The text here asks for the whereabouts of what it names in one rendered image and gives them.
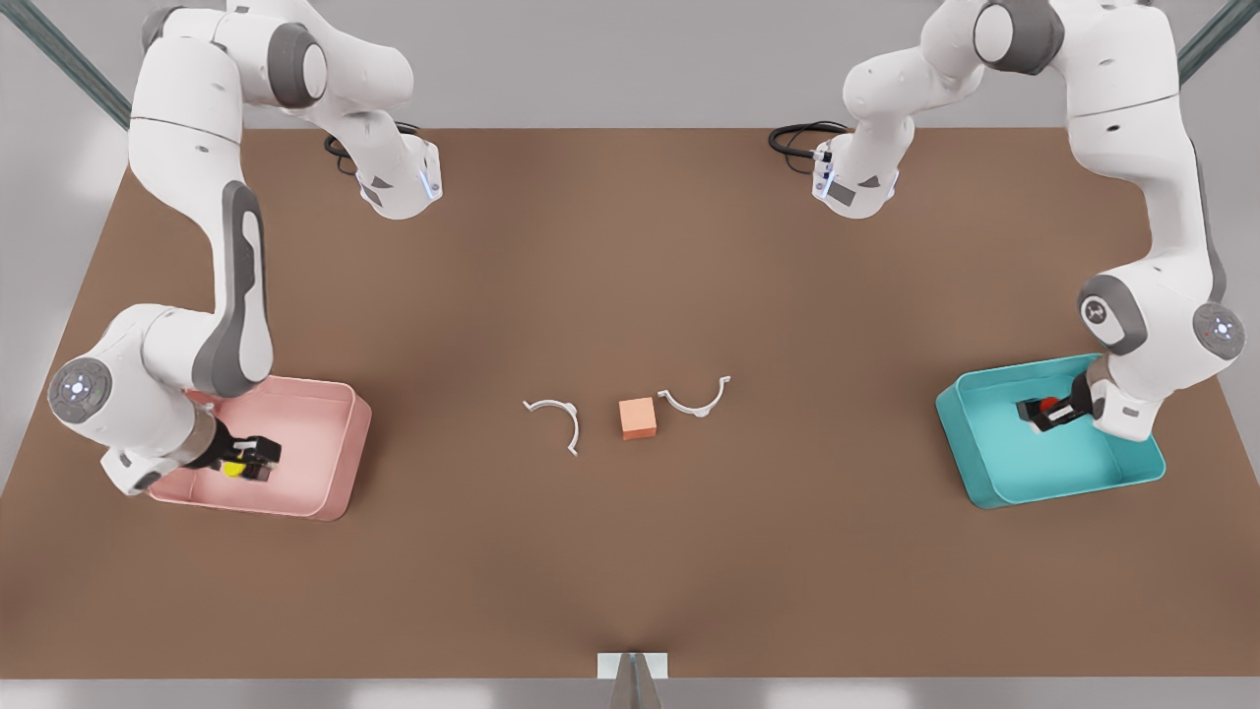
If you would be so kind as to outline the blue storage box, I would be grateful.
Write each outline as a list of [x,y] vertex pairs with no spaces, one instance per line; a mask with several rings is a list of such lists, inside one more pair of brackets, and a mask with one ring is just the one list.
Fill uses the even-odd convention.
[[1105,434],[1087,418],[1040,432],[1021,400],[1063,395],[1094,354],[966,372],[941,390],[936,411],[968,497],[982,510],[1160,480],[1157,441]]

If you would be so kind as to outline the pink storage box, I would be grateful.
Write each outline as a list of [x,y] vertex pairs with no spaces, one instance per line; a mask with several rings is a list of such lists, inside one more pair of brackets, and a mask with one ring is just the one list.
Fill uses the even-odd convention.
[[335,521],[346,511],[372,409],[341,382],[268,377],[242,398],[193,392],[232,434],[262,434],[284,450],[265,482],[212,470],[176,470],[149,489],[160,502]]

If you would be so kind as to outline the white curved clip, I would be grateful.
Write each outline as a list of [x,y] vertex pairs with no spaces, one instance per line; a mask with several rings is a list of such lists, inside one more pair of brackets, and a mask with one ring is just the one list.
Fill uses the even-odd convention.
[[561,429],[561,419],[567,421],[566,424],[568,436],[564,440],[564,450],[567,450],[570,455],[573,455],[573,457],[580,455],[580,440],[582,432],[580,408],[577,408],[573,403],[570,403],[570,400],[557,399],[522,400],[522,407],[530,414],[536,412],[553,411],[554,416],[552,418],[554,419],[554,431]]
[[692,385],[683,387],[680,392],[660,389],[656,392],[656,398],[682,416],[704,419],[719,406],[721,400],[724,400],[728,389],[730,375],[709,377],[703,387],[699,383],[692,383]]

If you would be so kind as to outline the silver frame post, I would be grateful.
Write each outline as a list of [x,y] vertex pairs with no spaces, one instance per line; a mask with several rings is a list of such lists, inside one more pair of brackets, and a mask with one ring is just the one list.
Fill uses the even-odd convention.
[[1256,14],[1260,14],[1260,0],[1226,0],[1210,21],[1178,50],[1179,84],[1187,84]]
[[5,15],[78,89],[89,96],[122,130],[127,130],[131,102],[32,0],[0,0]]
[[597,654],[596,678],[614,681],[610,709],[662,709],[656,680],[667,678],[667,654]]

